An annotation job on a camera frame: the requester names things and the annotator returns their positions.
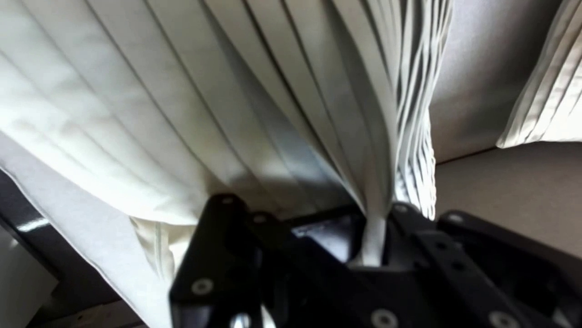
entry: fabric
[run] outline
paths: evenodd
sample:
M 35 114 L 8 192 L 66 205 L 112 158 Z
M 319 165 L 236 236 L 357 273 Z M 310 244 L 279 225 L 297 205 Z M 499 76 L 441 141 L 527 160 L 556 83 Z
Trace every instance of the fabric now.
M 434 211 L 448 18 L 447 0 L 0 0 L 0 131 L 130 216 L 159 293 L 221 191 L 281 218 L 356 202 L 356 260 L 377 264 L 392 198 Z
M 561 1 L 496 145 L 582 140 L 582 3 Z
M 168 326 L 166 289 L 150 269 L 126 214 L 90 196 L 3 132 L 0 169 L 146 326 Z

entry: gray fabric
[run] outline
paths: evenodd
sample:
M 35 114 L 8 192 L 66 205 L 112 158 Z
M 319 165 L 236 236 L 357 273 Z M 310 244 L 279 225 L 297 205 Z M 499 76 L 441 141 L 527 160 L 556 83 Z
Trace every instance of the gray fabric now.
M 430 105 L 436 160 L 494 145 L 557 0 L 454 0 Z
M 437 213 L 463 209 L 582 256 L 582 143 L 492 149 L 436 167 Z

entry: screw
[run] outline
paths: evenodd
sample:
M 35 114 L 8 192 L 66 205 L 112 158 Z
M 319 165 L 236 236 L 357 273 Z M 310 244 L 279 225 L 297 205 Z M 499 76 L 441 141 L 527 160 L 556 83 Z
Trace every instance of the screw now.
M 370 313 L 370 324 L 374 328 L 397 328 L 397 318 L 392 311 L 377 307 Z
M 212 287 L 214 287 L 214 282 L 210 278 L 197 278 L 192 282 L 190 291 L 194 295 L 205 295 L 205 293 L 212 291 Z
M 519 328 L 519 322 L 505 311 L 490 311 L 488 322 L 492 328 Z
M 457 223 L 459 223 L 463 218 L 461 218 L 457 213 L 450 213 L 450 214 L 448 214 L 448 220 L 452 220 L 452 222 L 457 222 Z
M 263 216 L 263 214 L 254 214 L 252 216 L 252 222 L 256 222 L 256 223 L 261 223 L 261 222 L 265 222 L 266 218 Z

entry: black metal bracket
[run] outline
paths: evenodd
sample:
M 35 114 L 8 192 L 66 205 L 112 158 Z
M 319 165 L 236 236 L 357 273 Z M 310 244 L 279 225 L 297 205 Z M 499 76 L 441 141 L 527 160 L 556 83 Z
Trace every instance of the black metal bracket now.
M 534 251 L 521 251 L 517 244 L 525 238 L 497 240 L 497 231 L 490 236 L 492 225 L 476 216 L 447 213 L 434 223 L 414 207 L 394 203 L 387 214 L 381 267 L 345 264 L 363 227 L 356 207 L 290 222 L 294 225 L 268 213 L 250 213 L 234 194 L 210 196 L 168 293 L 174 326 L 245 322 L 259 328 L 261 305 L 274 326 L 283 328 L 579 326 L 582 293 L 570 282 L 572 264 L 559 267 Z M 348 251 L 332 251 L 336 244 Z M 517 256 L 528 267 L 505 273 L 503 253 L 510 254 L 508 262 Z M 516 287 L 523 269 L 537 267 L 541 273 L 527 274 L 527 282 L 541 278 L 543 293 Z

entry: gray surface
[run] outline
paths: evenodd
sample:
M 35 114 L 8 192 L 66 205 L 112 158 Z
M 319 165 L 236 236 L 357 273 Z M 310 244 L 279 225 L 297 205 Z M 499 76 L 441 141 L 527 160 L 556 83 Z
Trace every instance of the gray surface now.
M 30 328 L 145 328 L 139 318 L 123 304 L 123 302 L 108 302 L 86 307 L 68 316 L 61 316 L 57 320 L 30 324 Z
M 494 145 L 557 0 L 452 0 L 430 120 L 437 162 Z
M 579 162 L 582 143 L 532 143 L 441 163 L 436 209 L 463 209 L 582 256 Z
M 26 326 L 55 282 L 55 276 L 0 225 L 0 326 Z

